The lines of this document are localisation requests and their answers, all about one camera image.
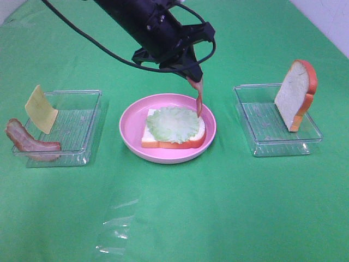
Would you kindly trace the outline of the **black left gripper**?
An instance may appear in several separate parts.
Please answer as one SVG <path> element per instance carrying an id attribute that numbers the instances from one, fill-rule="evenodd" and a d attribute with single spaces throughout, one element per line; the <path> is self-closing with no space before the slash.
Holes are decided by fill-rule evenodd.
<path id="1" fill-rule="evenodd" d="M 203 72 L 194 45 L 203 41 L 214 43 L 215 30 L 209 22 L 181 25 L 169 11 L 155 11 L 132 37 L 141 45 L 133 54 L 138 65 L 153 62 L 161 69 L 178 68 L 182 78 L 200 82 Z"/>

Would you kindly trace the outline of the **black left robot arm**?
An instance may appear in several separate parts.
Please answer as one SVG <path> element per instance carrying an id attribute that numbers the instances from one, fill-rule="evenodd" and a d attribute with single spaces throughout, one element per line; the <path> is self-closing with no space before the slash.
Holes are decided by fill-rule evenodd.
<path id="1" fill-rule="evenodd" d="M 203 72 L 194 45 L 203 41 L 215 43 L 215 30 L 209 22 L 181 24 L 170 12 L 178 1 L 97 1 L 141 48 L 132 62 L 141 68 L 143 62 L 158 64 L 158 72 L 171 72 L 200 82 Z"/>

